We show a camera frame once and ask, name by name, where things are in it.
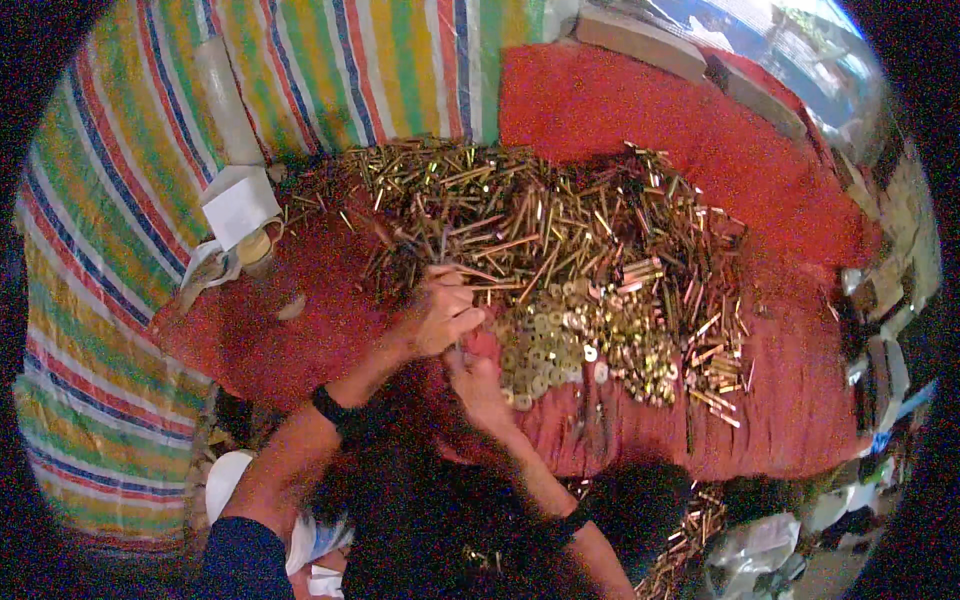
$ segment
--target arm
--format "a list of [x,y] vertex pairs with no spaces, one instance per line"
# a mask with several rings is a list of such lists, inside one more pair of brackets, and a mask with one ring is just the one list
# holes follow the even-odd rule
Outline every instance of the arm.
[[[517,428],[511,409],[503,400],[493,363],[466,359],[456,352],[446,355],[450,380],[460,397],[470,423],[491,435],[510,456],[509,469],[528,500],[547,518],[569,516],[577,500],[550,472],[537,451]],[[610,543],[589,521],[564,549],[598,586],[604,598],[634,598],[634,588]]]
[[[483,322],[473,294],[459,274],[433,269],[420,301],[380,338],[346,377],[326,386],[344,408],[365,405],[376,390],[410,360],[439,354]],[[323,478],[340,448],[333,423],[311,404],[284,422],[252,461],[222,516],[244,516],[289,540],[303,499]]]

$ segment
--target red tarp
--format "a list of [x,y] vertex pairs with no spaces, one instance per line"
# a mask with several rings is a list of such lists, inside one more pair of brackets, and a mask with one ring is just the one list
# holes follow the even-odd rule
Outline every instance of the red tarp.
[[[705,202],[752,228],[741,312],[753,333],[745,360],[756,359],[756,374],[751,394],[729,395],[742,426],[732,429],[696,407],[696,447],[687,456],[684,397],[672,409],[647,408],[607,383],[599,393],[614,402],[619,428],[611,452],[596,457],[583,443],[568,443],[567,416],[576,409],[574,386],[566,384],[530,413],[517,414],[557,474],[591,475],[610,460],[658,456],[703,480],[753,473],[801,477],[869,444],[855,435],[839,326],[819,286],[834,284],[834,268],[863,264],[876,235],[821,162],[823,153],[780,137],[709,83],[695,86],[589,46],[510,50],[501,85],[505,144],[530,144],[558,161],[619,153],[625,139],[666,150],[705,190]],[[351,233],[339,219],[299,228],[298,237],[285,238],[278,251],[307,294],[300,317],[283,324],[252,318],[250,283],[242,277],[204,292],[182,324],[171,324],[169,306],[161,310],[154,321],[162,330],[157,342],[233,394],[290,409],[344,372],[385,327],[382,307],[355,286],[373,244],[371,236]],[[755,303],[765,304],[770,317],[754,317]],[[468,347],[498,353],[489,334]],[[424,412],[444,429],[449,396],[439,363],[423,366],[402,385],[420,395]],[[591,387],[589,395],[596,397]]]

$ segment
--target striped tarp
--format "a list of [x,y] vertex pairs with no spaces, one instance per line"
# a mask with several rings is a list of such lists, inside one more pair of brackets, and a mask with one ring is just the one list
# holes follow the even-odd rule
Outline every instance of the striped tarp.
[[37,478],[92,547],[182,549],[208,381],[145,333],[206,235],[199,196],[225,161],[196,47],[223,36],[272,159],[424,132],[491,142],[500,50],[542,41],[550,5],[124,0],[98,24],[20,186],[31,306],[15,389]]

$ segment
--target black wristband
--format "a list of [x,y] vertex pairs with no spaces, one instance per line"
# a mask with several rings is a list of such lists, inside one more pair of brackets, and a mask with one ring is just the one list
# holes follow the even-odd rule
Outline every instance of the black wristband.
[[337,433],[344,439],[344,445],[360,440],[369,429],[365,408],[344,408],[330,397],[326,386],[320,386],[313,393],[313,406],[325,419],[333,423]]
[[577,505],[573,512],[564,518],[557,518],[542,524],[538,529],[539,542],[557,550],[563,549],[578,531],[587,525],[591,516],[584,502]]

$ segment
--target plastic bag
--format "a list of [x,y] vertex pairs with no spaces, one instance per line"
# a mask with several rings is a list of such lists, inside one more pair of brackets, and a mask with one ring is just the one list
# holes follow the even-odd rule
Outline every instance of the plastic bag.
[[752,597],[756,577],[780,568],[793,554],[799,536],[800,522],[790,513],[767,516],[728,531],[707,558],[716,597]]

